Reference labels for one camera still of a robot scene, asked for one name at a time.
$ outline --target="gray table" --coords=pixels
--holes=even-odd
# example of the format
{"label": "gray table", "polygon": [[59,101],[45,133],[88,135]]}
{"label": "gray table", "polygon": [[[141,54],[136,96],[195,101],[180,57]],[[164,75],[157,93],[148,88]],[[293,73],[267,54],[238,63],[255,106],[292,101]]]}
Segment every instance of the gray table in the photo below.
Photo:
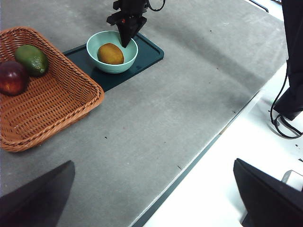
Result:
{"label": "gray table", "polygon": [[[66,51],[115,29],[112,1],[96,2],[2,0],[1,28],[31,26]],[[2,195],[73,160],[58,226],[129,226],[286,60],[283,23],[243,0],[174,0],[145,16],[164,60],[40,147],[2,150]]]}

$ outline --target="white surface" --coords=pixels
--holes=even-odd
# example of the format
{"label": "white surface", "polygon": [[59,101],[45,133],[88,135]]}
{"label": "white surface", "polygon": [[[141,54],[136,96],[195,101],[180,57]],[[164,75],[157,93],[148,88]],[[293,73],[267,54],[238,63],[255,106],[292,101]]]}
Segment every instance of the white surface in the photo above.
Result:
{"label": "white surface", "polygon": [[[255,6],[255,4],[249,0],[245,0],[245,1]],[[269,14],[273,15],[274,17],[280,20],[284,20],[281,4],[278,4],[276,1],[272,1],[272,0],[255,0],[255,1],[261,4],[262,6],[265,6],[268,9]]]}
{"label": "white surface", "polygon": [[[233,175],[241,158],[281,180],[294,170],[303,174],[303,138],[278,136],[270,122],[271,103],[285,76],[286,64],[262,88],[216,143],[165,200],[144,227],[236,227],[246,214]],[[293,122],[303,129],[303,114]]]}

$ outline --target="basket rim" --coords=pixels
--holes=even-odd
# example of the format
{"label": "basket rim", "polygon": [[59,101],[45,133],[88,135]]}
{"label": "basket rim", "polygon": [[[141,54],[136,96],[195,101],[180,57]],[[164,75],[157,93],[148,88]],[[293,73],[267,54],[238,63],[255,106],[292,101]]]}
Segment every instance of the basket rim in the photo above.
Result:
{"label": "basket rim", "polygon": [[10,151],[15,151],[15,152],[22,151],[22,150],[33,147],[35,144],[33,146],[27,146],[27,144],[33,143],[35,140],[38,140],[39,137],[42,137],[44,134],[47,134],[45,139],[51,137],[56,132],[63,129],[65,126],[75,122],[81,116],[87,114],[89,111],[91,111],[92,109],[97,107],[103,101],[104,96],[105,96],[102,87],[97,82],[95,82],[89,75],[87,75],[85,72],[83,72],[77,65],[75,65],[70,59],[68,59],[57,47],[55,47],[50,41],[48,41],[41,33],[36,31],[35,29],[28,27],[28,26],[16,26],[16,27],[12,27],[12,28],[7,28],[5,30],[0,31],[0,37],[5,35],[6,33],[11,33],[16,30],[27,30],[27,31],[31,31],[31,32],[35,33],[35,35],[39,39],[41,39],[42,41],[47,43],[50,46],[50,48],[52,49],[52,51],[56,52],[56,54],[58,54],[64,60],[64,63],[68,63],[69,67],[71,67],[72,70],[76,70],[82,77],[84,77],[85,81],[88,82],[89,85],[95,89],[97,95],[93,99],[91,99],[89,102],[78,107],[76,110],[68,113],[65,117],[58,119],[55,123],[47,126],[43,130],[35,133],[34,135],[32,135],[26,139],[11,141],[11,140],[8,140],[5,137],[3,137],[2,133],[0,132],[1,148],[5,149],[5,150],[9,148]]}

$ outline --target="bowl rim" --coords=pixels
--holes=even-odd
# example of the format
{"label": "bowl rim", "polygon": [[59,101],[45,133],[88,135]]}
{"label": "bowl rim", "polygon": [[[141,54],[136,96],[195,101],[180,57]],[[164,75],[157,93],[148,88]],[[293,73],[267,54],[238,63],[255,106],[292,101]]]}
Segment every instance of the bowl rim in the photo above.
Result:
{"label": "bowl rim", "polygon": [[134,59],[136,59],[136,57],[137,57],[137,55],[138,55],[138,45],[137,45],[137,43],[136,43],[136,41],[135,41],[134,39],[131,39],[131,41],[133,41],[134,44],[135,44],[135,46],[136,46],[136,54],[135,54],[135,56],[134,56],[131,60],[129,60],[128,62],[125,62],[125,63],[122,63],[122,64],[117,64],[117,65],[113,65],[113,64],[107,64],[107,63],[101,62],[101,61],[99,61],[98,59],[94,58],[94,57],[90,54],[90,52],[89,52],[88,43],[90,42],[90,40],[91,40],[94,36],[96,36],[96,35],[98,35],[98,34],[100,34],[100,33],[107,33],[107,32],[119,33],[118,31],[102,31],[102,32],[97,32],[97,33],[93,34],[93,35],[88,39],[88,41],[86,42],[86,50],[87,50],[87,53],[89,53],[90,57],[91,57],[93,60],[95,60],[95,61],[97,61],[97,62],[99,62],[99,63],[101,63],[101,64],[108,65],[108,66],[123,66],[123,65],[126,65],[126,64],[132,62]]}

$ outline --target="black cable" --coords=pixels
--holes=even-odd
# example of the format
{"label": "black cable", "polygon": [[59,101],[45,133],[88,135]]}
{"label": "black cable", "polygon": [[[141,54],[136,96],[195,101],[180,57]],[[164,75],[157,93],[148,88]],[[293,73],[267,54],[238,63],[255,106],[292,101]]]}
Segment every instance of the black cable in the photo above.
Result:
{"label": "black cable", "polygon": [[[288,139],[297,139],[299,137],[301,137],[303,135],[303,132],[300,132],[299,130],[297,130],[294,126],[292,126],[291,124],[289,124],[283,115],[279,114],[275,119],[273,118],[273,109],[274,109],[274,106],[279,98],[279,96],[281,95],[284,87],[285,87],[285,84],[286,84],[286,81],[287,81],[287,72],[286,72],[286,76],[285,76],[285,80],[284,80],[284,83],[282,85],[282,88],[279,92],[279,94],[277,95],[276,99],[274,100],[273,104],[271,105],[271,108],[270,108],[270,120],[272,122],[272,124],[275,126],[276,130],[278,131],[278,133],[280,133],[281,136],[285,137],[285,138],[288,138]],[[288,127],[289,129],[295,131],[298,135],[296,136],[287,136],[285,135],[284,133],[282,133],[280,130],[279,130],[279,126],[278,126],[278,118],[281,118],[283,124]]]}
{"label": "black cable", "polygon": [[165,0],[163,0],[163,5],[161,6],[161,8],[159,9],[154,9],[151,4],[150,4],[150,0],[147,0],[147,5],[148,5],[148,8],[150,8],[152,11],[155,11],[155,12],[158,12],[160,11],[161,9],[163,9],[164,5],[165,5]]}

